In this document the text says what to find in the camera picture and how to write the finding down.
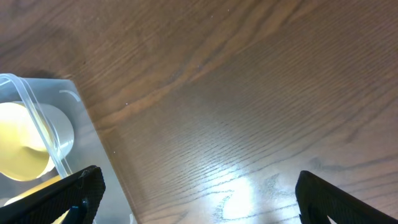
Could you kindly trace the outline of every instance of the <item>clear plastic container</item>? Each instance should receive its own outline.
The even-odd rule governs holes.
[[[0,74],[0,103],[10,102],[28,110],[55,169],[30,181],[13,180],[0,173],[0,207],[40,184],[54,181],[58,175],[65,178],[96,165],[102,170],[106,190],[95,223],[136,223],[73,82]]]

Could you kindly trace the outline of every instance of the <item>table surface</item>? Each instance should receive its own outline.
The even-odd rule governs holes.
[[[0,68],[75,82],[139,223],[299,223],[309,170],[398,218],[398,3],[7,0]]]

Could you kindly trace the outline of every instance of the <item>yellow object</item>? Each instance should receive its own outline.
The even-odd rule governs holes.
[[[51,178],[50,180],[48,180],[48,181],[46,181],[46,182],[43,182],[43,183],[39,184],[38,186],[36,186],[36,187],[34,187],[34,188],[31,188],[31,189],[25,191],[24,193],[22,193],[22,194],[20,194],[20,195],[18,195],[18,196],[16,196],[16,197],[13,197],[12,199],[8,200],[8,201],[4,204],[4,206],[9,205],[9,204],[11,204],[11,203],[14,203],[14,202],[16,202],[16,201],[18,201],[18,200],[20,200],[20,199],[22,199],[22,198],[24,198],[24,197],[27,197],[27,196],[29,196],[29,195],[31,195],[31,194],[33,194],[33,193],[39,191],[39,190],[42,190],[43,188],[48,187],[49,185],[52,185],[52,184],[54,184],[55,182],[57,182],[57,181],[59,181],[59,180],[61,180],[61,177],[60,177],[59,175],[56,176],[56,177],[53,177],[53,178]],[[59,218],[57,218],[57,219],[53,222],[53,224],[59,224],[59,223],[61,223],[62,220],[66,217],[67,214],[68,214],[68,211],[66,211],[63,215],[61,215]]]
[[[53,168],[28,110],[18,103],[0,103],[0,149],[0,172],[11,179],[33,180]]]

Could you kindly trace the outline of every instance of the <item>wooden table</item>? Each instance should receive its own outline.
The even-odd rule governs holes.
[[[139,223],[299,223],[310,170],[398,218],[398,2],[4,0],[0,68],[75,82]]]

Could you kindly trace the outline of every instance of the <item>clear plastic tub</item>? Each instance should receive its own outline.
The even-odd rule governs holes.
[[[53,182],[58,175],[65,178],[96,165],[103,172],[106,191],[95,223],[136,223],[73,82],[0,74],[1,103],[15,103],[27,109],[50,159],[46,171],[34,180],[14,180],[0,170],[0,207],[40,184]]]

